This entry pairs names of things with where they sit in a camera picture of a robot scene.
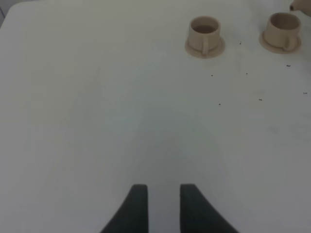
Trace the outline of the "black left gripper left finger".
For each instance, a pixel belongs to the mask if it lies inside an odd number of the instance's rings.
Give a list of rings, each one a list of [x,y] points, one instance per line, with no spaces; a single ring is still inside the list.
[[[148,187],[135,184],[101,233],[147,233]]]

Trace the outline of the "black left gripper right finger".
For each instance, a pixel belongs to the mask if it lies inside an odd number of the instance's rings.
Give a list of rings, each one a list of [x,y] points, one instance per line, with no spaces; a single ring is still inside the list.
[[[182,233],[237,233],[194,184],[180,185]]]

